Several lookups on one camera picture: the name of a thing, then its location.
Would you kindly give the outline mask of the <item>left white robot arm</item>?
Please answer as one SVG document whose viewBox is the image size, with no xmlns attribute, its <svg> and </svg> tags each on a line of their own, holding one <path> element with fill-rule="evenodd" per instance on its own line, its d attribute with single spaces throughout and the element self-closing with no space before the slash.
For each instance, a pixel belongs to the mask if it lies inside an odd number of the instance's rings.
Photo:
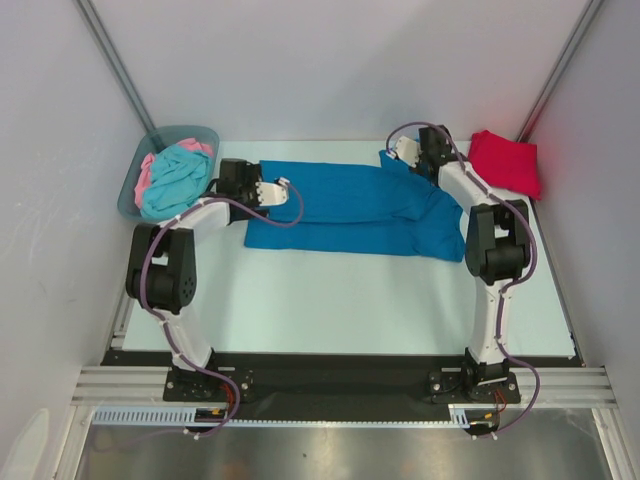
<svg viewBox="0 0 640 480">
<path fill-rule="evenodd" d="M 213 347 L 204 339 L 192 308 L 197 288 L 196 243 L 253 213 L 265 216 L 259 183 L 262 168 L 224 159 L 219 176 L 184 213 L 165 222 L 134 227 L 125 290 L 154 320 L 169 344 L 173 367 L 188 374 L 186 387 L 197 398 L 214 397 L 220 374 L 211 369 Z"/>
</svg>

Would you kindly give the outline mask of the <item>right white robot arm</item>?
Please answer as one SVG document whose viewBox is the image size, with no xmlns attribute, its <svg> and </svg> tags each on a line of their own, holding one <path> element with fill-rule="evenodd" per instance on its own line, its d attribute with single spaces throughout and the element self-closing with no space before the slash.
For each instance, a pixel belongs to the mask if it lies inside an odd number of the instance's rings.
<svg viewBox="0 0 640 480">
<path fill-rule="evenodd" d="M 476 281 L 476 303 L 460 389 L 469 399 L 484 401 L 508 380 L 503 331 L 511 290 L 536 263 L 528 205 L 499 197 L 461 154 L 446 127 L 425 124 L 418 137 L 413 170 L 449 194 L 468 217 L 464 260 Z"/>
</svg>

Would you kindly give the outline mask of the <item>dark blue t shirt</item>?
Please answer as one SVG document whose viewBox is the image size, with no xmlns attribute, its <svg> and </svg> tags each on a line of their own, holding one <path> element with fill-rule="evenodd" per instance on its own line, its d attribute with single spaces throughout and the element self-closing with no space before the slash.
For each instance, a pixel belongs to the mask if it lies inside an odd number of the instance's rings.
<svg viewBox="0 0 640 480">
<path fill-rule="evenodd" d="M 268 250 L 423 256 L 460 262 L 462 209 L 446 192 L 379 154 L 377 166 L 263 160 L 297 194 L 249 222 L 244 244 Z"/>
</svg>

